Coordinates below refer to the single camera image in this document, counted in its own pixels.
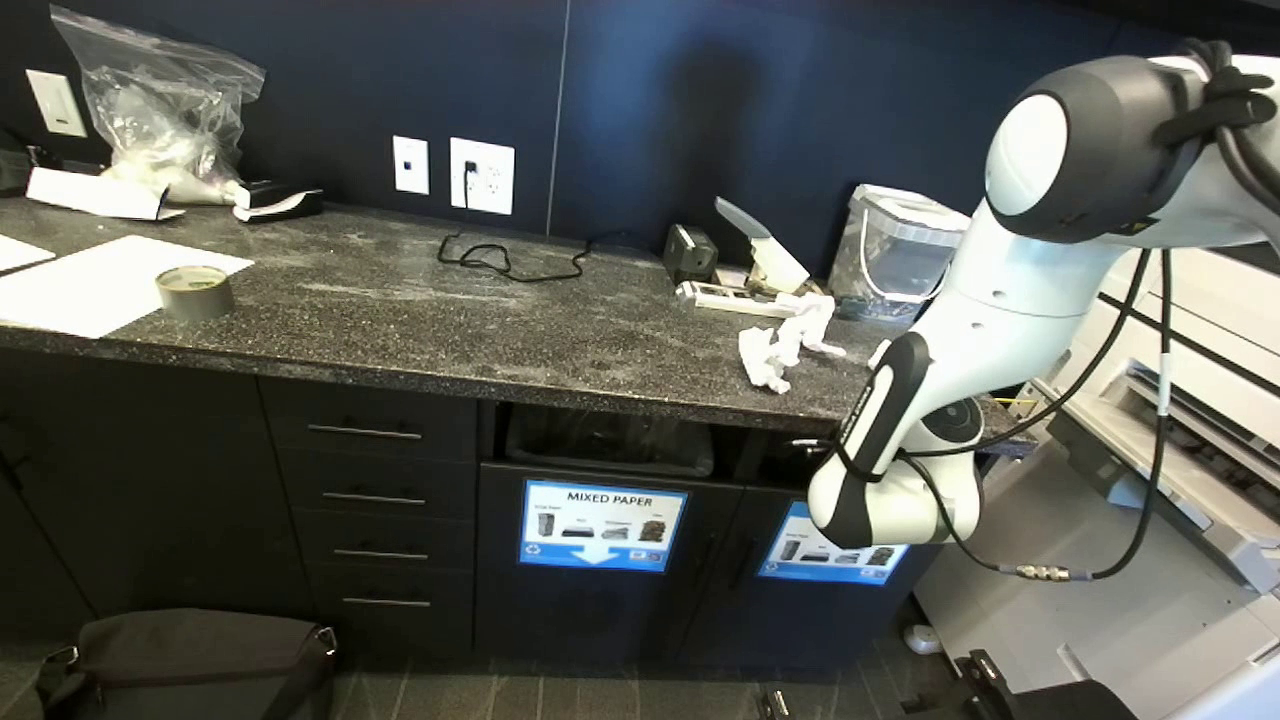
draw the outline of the white robotic arm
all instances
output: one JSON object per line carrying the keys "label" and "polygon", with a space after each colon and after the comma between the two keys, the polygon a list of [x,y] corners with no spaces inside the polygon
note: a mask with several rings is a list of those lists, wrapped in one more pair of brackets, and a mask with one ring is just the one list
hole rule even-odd
{"label": "white robotic arm", "polygon": [[936,306],[872,359],[841,450],[809,486],[837,546],[934,546],[981,522],[973,397],[1046,376],[1127,248],[1280,242],[1280,60],[1198,46],[1046,75],[990,147],[984,204]]}

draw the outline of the wall outlet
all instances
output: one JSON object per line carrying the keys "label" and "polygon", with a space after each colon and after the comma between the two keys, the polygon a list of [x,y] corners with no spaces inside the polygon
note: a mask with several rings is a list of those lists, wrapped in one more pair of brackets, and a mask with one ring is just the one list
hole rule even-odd
{"label": "wall outlet", "polygon": [[391,176],[397,176],[397,194],[431,196],[430,141],[391,135]]}
{"label": "wall outlet", "polygon": [[453,200],[453,209],[511,216],[517,147],[453,135],[450,141],[450,200]]}
{"label": "wall outlet", "polygon": [[29,85],[47,133],[89,135],[67,75],[29,69]]}

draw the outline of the cabinet door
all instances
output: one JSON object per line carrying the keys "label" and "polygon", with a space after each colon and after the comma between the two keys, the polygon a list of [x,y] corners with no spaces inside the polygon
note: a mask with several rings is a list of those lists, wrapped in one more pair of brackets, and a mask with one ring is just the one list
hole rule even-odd
{"label": "cabinet door", "polygon": [[89,622],[67,574],[40,536],[40,524],[0,469],[0,647],[65,646]]}
{"label": "cabinet door", "polygon": [[[568,481],[618,492],[686,492],[687,502],[673,536],[669,569],[622,574],[522,563],[528,481]],[[478,578],[482,652],[506,663],[588,671],[669,663],[673,647],[679,647],[679,636],[687,633],[700,563],[728,528],[728,518],[734,492],[716,486],[483,463]]]}
{"label": "cabinet door", "polygon": [[305,611],[255,382],[0,351],[24,502],[93,611]]}
{"label": "cabinet door", "polygon": [[885,586],[760,578],[798,495],[786,487],[742,487],[728,542],[700,581],[700,611],[679,652],[686,663],[841,671],[897,628],[897,611],[934,547],[908,547]]}

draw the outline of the wire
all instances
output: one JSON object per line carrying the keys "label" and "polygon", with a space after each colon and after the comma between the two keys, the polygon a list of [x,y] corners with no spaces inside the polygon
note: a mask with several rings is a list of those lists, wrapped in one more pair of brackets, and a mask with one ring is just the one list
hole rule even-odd
{"label": "wire", "polygon": [[[465,209],[472,209],[472,174],[478,174],[478,163],[465,163]],[[568,263],[572,263],[568,272],[517,275],[508,244],[472,244],[460,256],[450,256],[450,244],[460,242],[460,237],[465,237],[465,230],[453,230],[453,232],[440,237],[440,244],[438,244],[438,261],[440,263],[489,268],[489,272],[496,272],[499,280],[511,280],[511,286],[581,280],[581,275],[588,275],[585,256],[591,256],[591,248],[596,248],[591,237],[588,237],[585,248],[568,256]]]}
{"label": "wire", "polygon": [[1105,364],[1105,358],[1118,349],[1118,341],[1119,341],[1119,331],[1124,331],[1124,324],[1127,324],[1127,318],[1131,318],[1136,293],[1139,293],[1139,286],[1146,286],[1146,275],[1150,275],[1150,261],[1153,261],[1153,248],[1146,248],[1146,251],[1136,256],[1131,275],[1127,275],[1127,290],[1124,290],[1124,299],[1119,299],[1119,307],[1118,307],[1118,321],[1114,321],[1110,335],[1100,341],[1100,349],[1089,358],[1089,364],[1081,369],[1081,376],[1078,376],[1058,399],[1049,399],[1049,403],[1046,403],[1039,414],[1031,414],[1028,419],[1022,419],[1022,424],[1012,424],[1012,427],[1003,427],[1003,432],[992,432],[992,437],[984,437],[984,440],[975,440],[975,444],[936,450],[936,451],[906,451],[906,458],[984,451],[984,450],[997,450],[997,444],[1003,444],[1003,440],[1012,440],[1012,437],[1046,424],[1049,415],[1058,415],[1058,414],[1089,386],[1089,376]]}
{"label": "wire", "polygon": [[1159,473],[1166,473],[1166,450],[1170,450],[1170,403],[1174,403],[1174,382],[1170,382],[1170,351],[1174,351],[1174,251],[1159,248],[1159,403],[1156,403],[1156,450],[1153,450],[1153,469],[1150,469],[1150,481],[1146,481],[1146,507],[1136,518],[1136,528],[1124,546],[1124,551],[1110,563],[1110,569],[1098,569],[1098,574],[1074,574],[1065,563],[1009,563],[1009,561],[984,561],[973,551],[973,546],[958,534],[953,524],[953,511],[934,481],[934,473],[918,461],[918,458],[906,458],[906,463],[923,481],[949,536],[958,542],[958,547],[990,569],[990,574],[1000,574],[1000,578],[1022,578],[1022,581],[1049,581],[1049,586],[1098,586],[1098,581],[1110,581],[1110,578],[1119,578],[1136,551],[1146,547],[1150,542],[1150,528],[1153,528],[1153,511],[1156,511],[1156,492],[1159,492]]}

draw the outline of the floor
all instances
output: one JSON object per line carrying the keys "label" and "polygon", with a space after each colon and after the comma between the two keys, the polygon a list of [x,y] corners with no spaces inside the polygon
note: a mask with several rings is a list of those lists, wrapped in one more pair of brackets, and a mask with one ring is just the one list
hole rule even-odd
{"label": "floor", "polygon": [[[33,681],[43,647],[0,647],[0,720],[40,720]],[[885,720],[953,684],[942,656],[872,641],[837,681],[637,681],[637,675],[431,675],[415,667],[335,681],[335,720],[770,720],[766,693],[786,693],[794,720]]]}

